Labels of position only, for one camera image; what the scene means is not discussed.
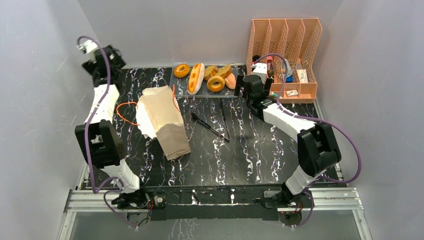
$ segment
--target black marble table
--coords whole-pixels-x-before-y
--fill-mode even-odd
[[[237,66],[239,74],[246,67]],[[119,103],[137,102],[143,89],[170,83],[172,68],[123,69],[120,76],[122,93]],[[249,112],[243,98],[223,98],[230,142],[225,142],[190,119],[195,112],[220,133],[226,134],[219,98],[183,97],[178,99],[191,153],[167,160],[156,139],[145,139],[140,130],[113,118],[117,133],[127,146],[126,162],[148,187],[261,185],[283,183],[298,164],[297,144],[287,134],[264,123]],[[313,104],[286,104],[299,115],[317,117]],[[135,106],[123,105],[120,113],[136,122]],[[337,178],[336,171],[327,171]],[[108,176],[95,169],[96,185]],[[90,189],[86,179],[83,189]]]

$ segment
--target toy food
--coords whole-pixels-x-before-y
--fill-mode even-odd
[[[177,78],[184,78],[185,76],[187,76],[187,74],[189,74],[189,72],[190,72],[190,67],[187,64],[180,64],[176,66],[173,70],[173,74]]]
[[[225,85],[229,89],[236,89],[236,76],[234,76],[234,74],[232,73],[229,76],[227,76],[225,78]]]
[[[194,65],[190,73],[190,78],[188,79],[188,94],[195,95],[198,93],[205,75],[205,65],[203,63],[198,63]]]
[[[217,66],[215,66],[215,65],[208,66],[204,70],[204,78],[203,78],[203,80],[208,81],[210,78],[212,78],[213,76],[215,76],[217,73],[218,73]]]
[[[225,79],[232,73],[231,65],[225,65],[221,67],[218,72],[216,73],[216,76],[220,76],[221,78]]]
[[[225,80],[220,76],[213,76],[207,81],[207,88],[214,93],[221,91],[224,86]]]

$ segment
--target orange desk organizer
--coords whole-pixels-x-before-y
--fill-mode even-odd
[[[284,85],[281,103],[313,103],[317,97],[317,81],[312,70],[315,52],[323,28],[318,18],[294,19],[253,19],[247,49],[247,74],[252,74],[252,56],[269,53],[280,54],[288,60],[293,69],[293,82]],[[297,61],[301,59],[301,69],[306,69],[307,83],[300,83],[296,71]],[[278,93],[284,80],[282,60],[273,56],[274,83],[271,91]],[[297,96],[288,97],[286,92],[297,90]]]

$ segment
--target gray wall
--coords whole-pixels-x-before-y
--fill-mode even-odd
[[[56,239],[84,159],[74,127],[93,99],[75,45],[77,0],[0,3],[0,239]]]
[[[345,0],[314,68],[325,117],[361,150],[354,183],[375,240],[423,239],[424,2]],[[345,176],[356,171],[342,143]]]
[[[319,18],[326,29],[341,2],[79,0],[99,39],[119,48],[127,67],[245,63],[252,19]]]

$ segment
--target acrylic tray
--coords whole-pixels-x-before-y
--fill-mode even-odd
[[[218,68],[223,67],[224,65],[216,65]],[[212,92],[208,89],[207,81],[203,81],[201,84],[201,87],[199,91],[195,95],[190,95],[187,93],[187,89],[189,86],[189,77],[190,73],[187,74],[187,76],[179,78],[174,76],[174,69],[175,66],[172,68],[171,73],[171,81],[169,86],[171,89],[173,89],[175,85],[175,96],[177,98],[181,97],[196,97],[196,98],[235,98],[234,96],[234,90],[229,89],[227,86],[224,86],[224,88],[219,92]],[[231,65],[232,73],[235,76],[235,79],[237,79],[237,76],[239,75],[239,72],[237,70],[237,66],[232,64]]]

